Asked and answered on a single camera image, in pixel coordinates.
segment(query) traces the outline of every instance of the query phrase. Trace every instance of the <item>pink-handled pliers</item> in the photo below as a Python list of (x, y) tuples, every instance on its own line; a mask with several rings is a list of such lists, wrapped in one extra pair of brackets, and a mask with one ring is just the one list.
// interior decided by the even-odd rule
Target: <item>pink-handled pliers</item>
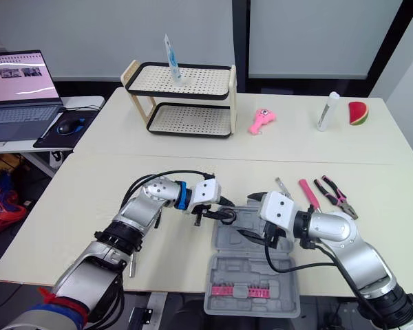
[(347, 202), (347, 197), (341, 192), (337, 185), (325, 175), (321, 178), (333, 189), (333, 191), (335, 191), (335, 196), (331, 195), (326, 189), (324, 189), (321, 183), (315, 179), (314, 184), (317, 186), (318, 190), (329, 199), (332, 205), (339, 206), (343, 212), (350, 215), (354, 220), (358, 219), (358, 215), (354, 208)]

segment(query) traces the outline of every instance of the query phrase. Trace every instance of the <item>laptop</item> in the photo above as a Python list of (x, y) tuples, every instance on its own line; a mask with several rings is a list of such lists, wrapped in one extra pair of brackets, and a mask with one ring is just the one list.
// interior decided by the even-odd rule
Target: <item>laptop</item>
[(0, 142), (39, 138), (62, 106), (39, 50), (0, 54)]

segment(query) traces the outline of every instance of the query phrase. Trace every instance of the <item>watermelon slice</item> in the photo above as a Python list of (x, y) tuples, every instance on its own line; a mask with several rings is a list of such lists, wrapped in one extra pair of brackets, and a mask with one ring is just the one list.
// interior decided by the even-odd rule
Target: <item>watermelon slice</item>
[(350, 102), (349, 110), (351, 125), (361, 125), (369, 116), (369, 109), (367, 107), (367, 104), (364, 102)]

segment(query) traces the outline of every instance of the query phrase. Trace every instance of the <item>computer mouse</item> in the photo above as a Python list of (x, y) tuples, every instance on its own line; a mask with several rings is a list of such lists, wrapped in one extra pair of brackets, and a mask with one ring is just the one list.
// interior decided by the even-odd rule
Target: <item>computer mouse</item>
[(69, 135), (80, 131), (84, 127), (85, 118), (64, 119), (56, 127), (56, 132), (60, 135)]

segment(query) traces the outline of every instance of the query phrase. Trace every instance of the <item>gray plastic case lid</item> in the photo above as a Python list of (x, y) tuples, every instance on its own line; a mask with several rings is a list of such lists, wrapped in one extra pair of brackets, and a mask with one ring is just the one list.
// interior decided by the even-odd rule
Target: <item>gray plastic case lid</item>
[[(258, 216), (259, 204), (232, 208), (237, 219), (232, 225), (216, 222), (213, 244), (219, 250), (211, 257), (204, 299), (204, 310), (211, 315), (296, 318), (300, 314), (299, 290), (295, 272), (279, 274), (266, 261), (264, 246), (249, 241), (237, 229), (263, 236), (265, 221)], [(293, 243), (280, 238), (270, 250), (274, 266), (294, 267), (288, 253)], [(213, 285), (233, 285), (232, 296), (212, 296)], [(269, 287), (270, 298), (250, 298), (249, 287)]]

